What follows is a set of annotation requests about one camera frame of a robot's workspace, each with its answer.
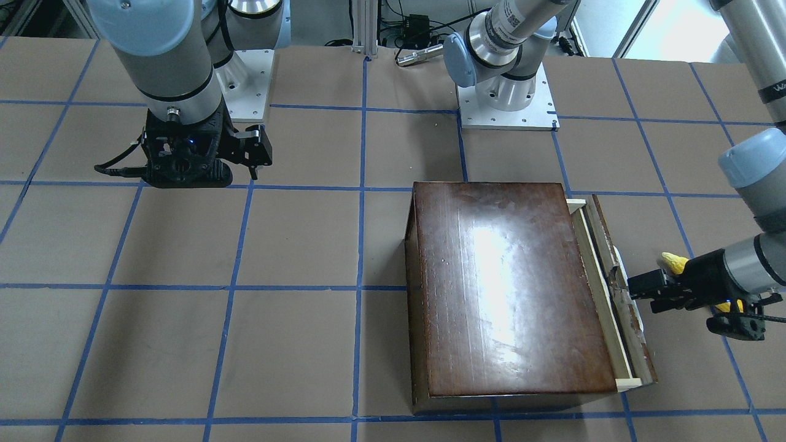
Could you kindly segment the grey robot arm image right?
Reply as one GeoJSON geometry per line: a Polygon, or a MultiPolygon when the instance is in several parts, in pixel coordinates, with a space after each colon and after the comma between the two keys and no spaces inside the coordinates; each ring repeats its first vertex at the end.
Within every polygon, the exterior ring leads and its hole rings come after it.
{"type": "MultiPolygon", "coordinates": [[[[564,1],[502,1],[447,37],[444,59],[452,81],[474,87],[486,79],[533,76],[536,59],[523,45],[566,6],[564,1]]],[[[686,261],[682,271],[655,269],[629,279],[634,299],[654,313],[727,304],[730,316],[762,316],[784,289],[784,2],[713,1],[739,57],[774,122],[719,157],[761,234],[686,261]]]]}

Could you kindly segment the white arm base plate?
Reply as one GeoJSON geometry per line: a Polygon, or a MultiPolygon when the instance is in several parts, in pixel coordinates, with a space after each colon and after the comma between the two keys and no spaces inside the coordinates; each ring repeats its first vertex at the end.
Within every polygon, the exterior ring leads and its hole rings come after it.
{"type": "Polygon", "coordinates": [[[525,81],[497,76],[471,87],[456,87],[463,128],[556,131],[561,127],[544,64],[525,81]]]}
{"type": "Polygon", "coordinates": [[[236,51],[218,69],[230,117],[235,122],[263,123],[266,120],[275,51],[236,51]]]}

